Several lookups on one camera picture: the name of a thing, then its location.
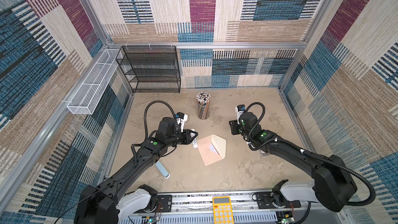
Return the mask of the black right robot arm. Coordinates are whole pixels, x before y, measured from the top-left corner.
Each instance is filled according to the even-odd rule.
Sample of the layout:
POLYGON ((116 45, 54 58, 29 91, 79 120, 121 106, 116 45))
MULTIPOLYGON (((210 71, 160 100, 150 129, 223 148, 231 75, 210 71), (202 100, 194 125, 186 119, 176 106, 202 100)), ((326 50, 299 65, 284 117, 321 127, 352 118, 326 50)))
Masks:
POLYGON ((344 206, 366 206, 374 202, 376 191, 373 185, 361 174, 347 168, 340 157, 313 153, 275 132, 262 129, 260 121, 265 115, 262 103, 238 105, 235 111, 237 118, 229 122, 231 133, 241 135, 250 150, 282 158, 312 178, 306 183, 280 181, 273 188, 275 205, 282 207, 286 201, 307 201, 340 212, 344 206), (249 111, 255 105, 262 108, 260 117, 249 111))

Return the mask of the white glue stick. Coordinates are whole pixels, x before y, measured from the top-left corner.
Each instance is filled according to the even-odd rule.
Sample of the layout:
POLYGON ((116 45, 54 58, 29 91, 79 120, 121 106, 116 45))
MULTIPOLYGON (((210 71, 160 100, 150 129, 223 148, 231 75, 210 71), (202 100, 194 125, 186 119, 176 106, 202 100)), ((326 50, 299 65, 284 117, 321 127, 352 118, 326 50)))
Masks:
POLYGON ((198 141, 197 141, 198 133, 194 129, 191 129, 190 136, 193 148, 198 148, 198 141))

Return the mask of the pink lined letter paper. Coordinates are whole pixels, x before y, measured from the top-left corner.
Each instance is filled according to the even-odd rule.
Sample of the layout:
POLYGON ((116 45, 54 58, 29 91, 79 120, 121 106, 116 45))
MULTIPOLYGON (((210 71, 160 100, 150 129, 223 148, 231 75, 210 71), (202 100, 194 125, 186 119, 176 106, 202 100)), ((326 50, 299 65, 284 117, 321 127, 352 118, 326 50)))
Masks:
POLYGON ((209 149, 210 149, 210 151, 212 151, 213 153, 219 155, 219 152, 217 151, 217 149, 215 148, 215 146, 213 145, 213 143, 210 143, 209 149))

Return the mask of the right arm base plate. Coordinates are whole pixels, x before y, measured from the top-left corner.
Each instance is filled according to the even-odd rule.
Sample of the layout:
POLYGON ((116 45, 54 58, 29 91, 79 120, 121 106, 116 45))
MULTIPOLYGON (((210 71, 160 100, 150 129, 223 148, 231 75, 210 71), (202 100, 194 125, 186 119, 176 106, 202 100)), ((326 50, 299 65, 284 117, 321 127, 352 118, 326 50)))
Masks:
POLYGON ((280 193, 272 191, 255 192, 252 196, 259 209, 300 208, 300 201, 288 201, 280 193))

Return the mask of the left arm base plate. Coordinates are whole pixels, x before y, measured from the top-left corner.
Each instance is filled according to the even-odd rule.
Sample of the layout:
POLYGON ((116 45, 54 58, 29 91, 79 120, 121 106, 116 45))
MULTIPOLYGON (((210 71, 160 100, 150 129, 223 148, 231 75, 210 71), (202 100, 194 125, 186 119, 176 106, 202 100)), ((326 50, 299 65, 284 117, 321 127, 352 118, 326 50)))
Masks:
POLYGON ((170 213, 172 210, 173 196, 172 195, 157 195, 151 198, 148 206, 150 213, 170 213))

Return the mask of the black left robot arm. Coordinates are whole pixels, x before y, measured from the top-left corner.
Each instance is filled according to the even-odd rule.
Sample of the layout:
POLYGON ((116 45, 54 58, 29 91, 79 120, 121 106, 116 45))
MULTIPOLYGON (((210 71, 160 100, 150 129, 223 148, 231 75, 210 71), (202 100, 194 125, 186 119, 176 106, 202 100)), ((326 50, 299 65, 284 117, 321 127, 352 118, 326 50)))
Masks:
POLYGON ((117 224, 129 215, 142 209, 153 209, 157 204, 157 191, 143 185, 134 193, 127 195, 127 190, 150 167, 162 157, 170 154, 169 147, 189 145, 198 133, 182 129, 176 114, 164 117, 159 127, 152 134, 145 134, 145 139, 133 150, 130 159, 114 175, 96 187, 87 186, 73 207, 76 209, 76 224, 117 224))

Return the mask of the pink paper envelope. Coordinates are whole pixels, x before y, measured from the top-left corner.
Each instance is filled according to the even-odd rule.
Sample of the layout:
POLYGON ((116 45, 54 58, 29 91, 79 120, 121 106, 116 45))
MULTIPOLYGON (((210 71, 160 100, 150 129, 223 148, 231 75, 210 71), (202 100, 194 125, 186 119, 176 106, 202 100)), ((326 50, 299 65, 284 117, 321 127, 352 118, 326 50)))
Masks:
POLYGON ((227 141, 212 134, 198 140, 198 149, 204 165, 209 166, 226 157, 227 141))

